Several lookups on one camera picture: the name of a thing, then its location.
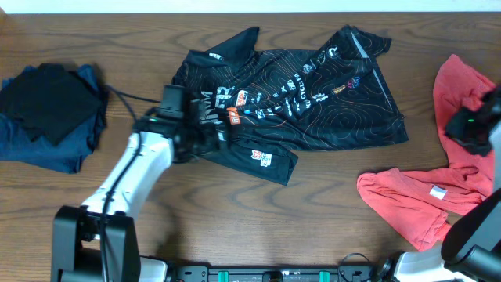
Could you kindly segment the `black printed cycling jersey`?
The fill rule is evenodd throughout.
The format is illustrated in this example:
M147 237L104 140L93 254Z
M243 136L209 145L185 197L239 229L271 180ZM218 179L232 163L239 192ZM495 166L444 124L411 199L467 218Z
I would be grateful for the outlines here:
M202 99L202 122L218 130L207 158L288 184L298 151L404 143L407 133L377 57L391 39L344 26L317 50L256 50L251 27L204 52L192 51L172 81Z

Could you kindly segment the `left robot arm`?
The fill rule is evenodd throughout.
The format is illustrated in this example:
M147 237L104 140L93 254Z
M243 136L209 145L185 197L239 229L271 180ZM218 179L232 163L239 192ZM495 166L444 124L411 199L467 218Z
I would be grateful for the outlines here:
M120 160L80 206L64 205L52 228L52 282L175 281L177 271L139 253L135 220L157 180L173 164L219 148L208 121L211 94L165 85L158 106L134 117Z

